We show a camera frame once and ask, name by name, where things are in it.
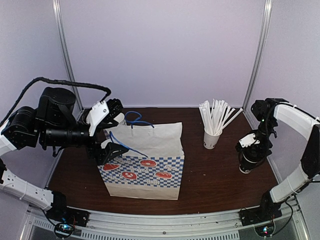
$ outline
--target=white wall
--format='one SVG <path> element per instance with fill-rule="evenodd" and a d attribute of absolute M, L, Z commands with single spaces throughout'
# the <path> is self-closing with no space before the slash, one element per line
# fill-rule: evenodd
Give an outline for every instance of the white wall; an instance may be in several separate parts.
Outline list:
<path fill-rule="evenodd" d="M 269 34 L 249 107 L 257 99 L 284 98 L 320 116 L 319 13 L 318 0 L 273 2 Z M 283 123 L 275 130 L 278 138 L 271 140 L 271 161 L 283 180 L 297 167 L 307 141 Z M 313 240 L 320 239 L 319 196 L 319 184 L 310 184 L 298 195 Z"/>
<path fill-rule="evenodd" d="M 78 82 L 109 87 L 125 106 L 242 106 L 264 0 L 61 1 Z M 84 106 L 97 100 L 80 89 Z"/>
<path fill-rule="evenodd" d="M 67 79 L 51 0 L 0 1 L 0 119 L 36 77 Z M 36 83 L 19 106 L 36 108 L 46 85 Z M 24 148 L 1 156 L 19 177 L 44 187 L 54 158 L 49 149 Z M 18 239 L 28 205 L 0 193 L 0 238 Z"/>

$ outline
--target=paper cup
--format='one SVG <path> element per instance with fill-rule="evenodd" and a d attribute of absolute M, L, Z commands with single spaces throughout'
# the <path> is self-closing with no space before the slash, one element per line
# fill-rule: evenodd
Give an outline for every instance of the paper cup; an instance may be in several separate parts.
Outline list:
<path fill-rule="evenodd" d="M 210 135 L 209 133 L 204 131 L 203 146 L 206 149 L 213 149 L 216 146 L 221 134 L 222 130 L 215 135 Z"/>
<path fill-rule="evenodd" d="M 118 125 L 127 125 L 126 120 L 125 120 L 125 115 L 120 112 L 115 118 L 114 120 L 116 120 L 118 122 Z"/>

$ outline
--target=dark brown tabletop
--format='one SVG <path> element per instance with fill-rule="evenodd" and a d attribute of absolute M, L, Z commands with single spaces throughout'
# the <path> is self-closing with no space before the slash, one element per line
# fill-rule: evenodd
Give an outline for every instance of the dark brown tabletop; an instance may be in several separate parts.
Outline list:
<path fill-rule="evenodd" d="M 240 114 L 212 150 L 203 146 L 204 127 L 198 108 L 136 108 L 153 124 L 182 122 L 185 160 L 178 200 L 110 196 L 94 160 L 85 148 L 67 148 L 55 169 L 49 189 L 60 191 L 67 204 L 88 210 L 140 215 L 212 213 L 260 204 L 262 194 L 277 184 L 266 161 L 250 174 L 239 171 L 235 145 L 250 130 Z"/>

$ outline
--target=robotic arm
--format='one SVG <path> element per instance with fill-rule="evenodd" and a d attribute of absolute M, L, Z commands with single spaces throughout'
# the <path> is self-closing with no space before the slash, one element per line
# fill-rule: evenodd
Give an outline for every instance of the robotic arm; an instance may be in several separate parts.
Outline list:
<path fill-rule="evenodd" d="M 241 210 L 242 224 L 250 225 L 269 221 L 275 215 L 281 216 L 279 208 L 289 196 L 297 194 L 320 174 L 320 122 L 297 106 L 282 98 L 257 100 L 252 105 L 252 113 L 260 121 L 257 130 L 249 132 L 236 145 L 239 152 L 239 169 L 248 174 L 271 154 L 269 140 L 277 121 L 282 121 L 301 134 L 308 142 L 298 167 L 280 184 L 263 194 L 260 206 Z"/>
<path fill-rule="evenodd" d="M 70 82 L 67 81 L 39 79 L 52 84 L 66 83 L 66 85 L 70 85 Z M 87 83 L 85 86 L 84 83 L 72 84 L 80 85 L 80 87 L 103 88 Z M 114 118 L 123 108 L 118 99 L 98 101 L 91 109 L 84 111 L 79 121 L 76 121 L 72 115 L 75 102 L 75 95 L 68 89 L 45 88 L 40 97 L 38 108 L 23 106 L 0 126 L 0 156 L 24 147 L 34 148 L 38 139 L 44 150 L 47 147 L 53 148 L 54 157 L 60 150 L 67 147 L 86 147 L 89 158 L 95 159 L 98 165 L 103 165 L 128 151 L 123 146 L 112 142 L 102 148 L 97 137 L 100 130 L 118 125 Z M 6 168 L 1 159 L 0 190 L 11 193 L 20 200 L 28 201 L 47 211 L 46 216 L 50 219 L 66 224 L 75 223 L 83 227 L 87 224 L 89 215 L 87 211 L 68 208 L 65 195 L 42 189 L 22 180 Z"/>

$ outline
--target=red oval label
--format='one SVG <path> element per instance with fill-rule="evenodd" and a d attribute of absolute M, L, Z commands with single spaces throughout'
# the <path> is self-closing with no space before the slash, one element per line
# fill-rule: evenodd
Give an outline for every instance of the red oval label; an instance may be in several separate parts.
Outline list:
<path fill-rule="evenodd" d="M 161 179 L 171 179 L 172 178 L 172 174 L 171 173 L 164 172 L 164 171 L 157 172 L 155 175 L 158 178 L 161 178 Z"/>
<path fill-rule="evenodd" d="M 125 179 L 130 179 L 130 180 L 137 179 L 137 174 L 135 174 L 134 172 L 130 172 L 130 171 L 124 171 L 122 173 L 122 176 Z"/>
<path fill-rule="evenodd" d="M 110 170 L 115 170 L 119 168 L 121 165 L 119 164 L 112 164 L 112 163 L 107 163 L 103 166 L 103 170 L 105 171 L 110 171 Z"/>
<path fill-rule="evenodd" d="M 141 160 L 140 164 L 144 167 L 151 167 L 151 168 L 157 166 L 157 162 L 153 160 Z"/>

